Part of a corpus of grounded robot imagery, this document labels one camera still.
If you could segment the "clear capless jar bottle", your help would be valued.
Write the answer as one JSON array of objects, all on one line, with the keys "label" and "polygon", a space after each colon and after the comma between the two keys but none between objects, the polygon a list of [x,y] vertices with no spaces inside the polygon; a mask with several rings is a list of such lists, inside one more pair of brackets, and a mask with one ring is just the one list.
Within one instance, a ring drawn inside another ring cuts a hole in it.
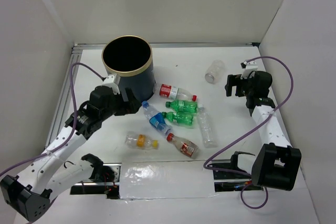
[{"label": "clear capless jar bottle", "polygon": [[224,70],[224,62],[214,60],[205,72],[205,80],[210,84],[216,84],[224,74]]}]

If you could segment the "clear bottle blue label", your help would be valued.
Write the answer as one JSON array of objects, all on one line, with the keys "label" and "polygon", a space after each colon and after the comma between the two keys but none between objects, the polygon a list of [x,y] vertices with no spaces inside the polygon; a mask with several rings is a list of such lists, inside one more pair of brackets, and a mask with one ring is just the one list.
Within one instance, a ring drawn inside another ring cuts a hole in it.
[{"label": "clear bottle blue label", "polygon": [[171,132],[171,127],[166,124],[163,114],[150,105],[148,101],[143,101],[142,107],[148,122],[163,136],[167,136]]}]

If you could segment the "clear bottle yellow cap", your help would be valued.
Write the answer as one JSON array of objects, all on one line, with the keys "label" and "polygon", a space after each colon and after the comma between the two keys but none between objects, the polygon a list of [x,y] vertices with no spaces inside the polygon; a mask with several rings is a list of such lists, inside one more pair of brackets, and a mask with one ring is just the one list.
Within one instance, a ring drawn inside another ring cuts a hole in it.
[{"label": "clear bottle yellow cap", "polygon": [[125,138],[125,144],[129,148],[140,150],[156,150],[159,148],[158,140],[155,140],[145,134],[128,132]]}]

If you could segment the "long clear bottle white cap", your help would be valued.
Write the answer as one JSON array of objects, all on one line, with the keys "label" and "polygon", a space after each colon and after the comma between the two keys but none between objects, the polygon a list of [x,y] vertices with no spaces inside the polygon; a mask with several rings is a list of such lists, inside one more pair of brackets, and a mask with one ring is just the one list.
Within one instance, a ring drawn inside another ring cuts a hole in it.
[{"label": "long clear bottle white cap", "polygon": [[217,142],[215,135],[212,130],[212,124],[210,121],[209,114],[202,104],[198,105],[197,108],[197,122],[202,135],[202,142],[205,148],[215,148],[217,147]]}]

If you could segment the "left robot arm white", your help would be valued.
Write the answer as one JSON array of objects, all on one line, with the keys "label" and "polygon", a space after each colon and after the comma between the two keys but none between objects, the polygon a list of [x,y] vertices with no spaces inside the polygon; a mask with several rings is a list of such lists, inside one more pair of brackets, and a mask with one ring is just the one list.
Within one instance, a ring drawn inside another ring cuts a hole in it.
[{"label": "left robot arm white", "polygon": [[53,201],[74,184],[90,180],[104,182],[114,178],[112,169],[93,154],[86,154],[65,170],[59,170],[69,156],[102,127],[111,116],[135,114],[141,107],[132,90],[125,90],[127,98],[113,93],[113,89],[97,86],[89,100],[81,104],[65,122],[56,139],[16,176],[1,180],[1,191],[8,205],[29,222],[46,213]]}]

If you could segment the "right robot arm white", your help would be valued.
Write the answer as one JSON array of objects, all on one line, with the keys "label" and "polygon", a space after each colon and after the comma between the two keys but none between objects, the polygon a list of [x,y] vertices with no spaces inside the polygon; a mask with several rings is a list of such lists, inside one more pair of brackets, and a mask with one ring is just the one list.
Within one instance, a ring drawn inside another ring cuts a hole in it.
[{"label": "right robot arm white", "polygon": [[301,151],[293,148],[282,132],[274,112],[276,106],[268,96],[271,84],[271,74],[264,71],[251,71],[246,76],[230,74],[227,77],[226,95],[231,96],[235,87],[235,95],[246,98],[250,116],[257,125],[262,125],[258,129],[260,152],[257,155],[235,152],[229,172],[235,178],[248,173],[255,186],[290,191],[295,185]]}]

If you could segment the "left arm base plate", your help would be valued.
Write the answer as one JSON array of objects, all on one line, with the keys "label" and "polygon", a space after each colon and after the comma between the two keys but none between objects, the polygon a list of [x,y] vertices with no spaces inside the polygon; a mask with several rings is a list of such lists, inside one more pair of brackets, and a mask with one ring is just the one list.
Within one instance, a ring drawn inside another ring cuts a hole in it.
[{"label": "left arm base plate", "polygon": [[105,163],[104,174],[97,180],[83,180],[74,184],[70,195],[75,196],[105,196],[106,199],[120,199],[121,163]]}]

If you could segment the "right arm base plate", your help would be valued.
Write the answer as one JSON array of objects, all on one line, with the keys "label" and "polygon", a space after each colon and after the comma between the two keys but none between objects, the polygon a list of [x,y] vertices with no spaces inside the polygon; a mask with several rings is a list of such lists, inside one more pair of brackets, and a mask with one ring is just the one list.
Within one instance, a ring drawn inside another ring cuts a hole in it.
[{"label": "right arm base plate", "polygon": [[[230,160],[214,161],[211,166],[214,168],[224,168],[224,169],[233,169],[231,168]],[[223,172],[214,170],[214,188],[215,192],[229,192],[229,191],[241,191],[245,186],[245,183],[249,181],[248,176]]]}]

